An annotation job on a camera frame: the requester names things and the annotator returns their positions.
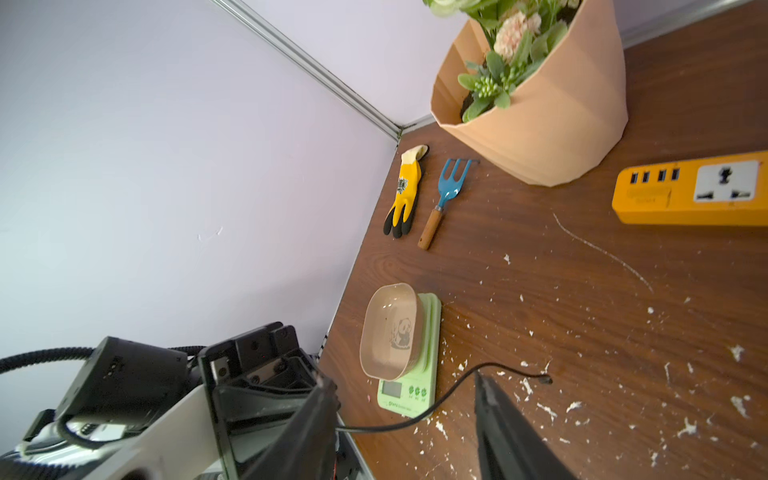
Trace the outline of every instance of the wall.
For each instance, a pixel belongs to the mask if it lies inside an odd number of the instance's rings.
[[[437,18],[419,0],[244,1],[397,124],[429,114],[432,82],[466,21]],[[694,1],[614,4],[626,31]]]
[[[0,356],[318,350],[395,141],[208,0],[0,2],[0,105]],[[0,376],[0,448],[78,368]]]

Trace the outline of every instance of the potted plant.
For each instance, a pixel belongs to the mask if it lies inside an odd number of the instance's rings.
[[[598,165],[627,123],[611,0],[424,0],[470,20],[432,89],[440,126],[502,170],[553,186]]]

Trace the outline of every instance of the bowl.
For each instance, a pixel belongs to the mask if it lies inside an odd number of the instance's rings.
[[[367,376],[393,381],[419,360],[424,330],[422,301],[407,283],[381,287],[368,303],[360,339]]]

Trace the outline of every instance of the wooden handle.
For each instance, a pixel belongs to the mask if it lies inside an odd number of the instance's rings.
[[[427,220],[422,236],[419,238],[420,249],[427,250],[429,248],[429,244],[432,243],[432,237],[435,236],[435,231],[440,224],[441,218],[442,212],[440,210],[433,210],[432,213],[429,214],[429,220]]]

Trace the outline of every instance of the garden fork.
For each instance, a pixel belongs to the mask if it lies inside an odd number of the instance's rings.
[[[429,248],[429,244],[432,243],[432,237],[435,236],[437,226],[440,224],[440,219],[442,219],[442,209],[445,207],[445,202],[455,198],[456,195],[458,195],[458,192],[462,189],[462,185],[464,184],[464,179],[467,177],[469,167],[472,164],[471,160],[466,160],[467,164],[464,167],[464,173],[462,173],[462,177],[460,179],[456,180],[454,177],[456,175],[456,171],[458,170],[458,165],[462,162],[462,159],[459,158],[455,161],[456,163],[453,166],[451,175],[448,178],[445,178],[445,172],[448,171],[448,166],[452,161],[454,160],[449,158],[448,161],[445,162],[445,166],[442,168],[440,181],[438,183],[440,201],[432,213],[429,214],[429,220],[427,220],[427,224],[424,227],[424,232],[422,233],[421,238],[419,238],[419,248],[422,250],[427,250]]]

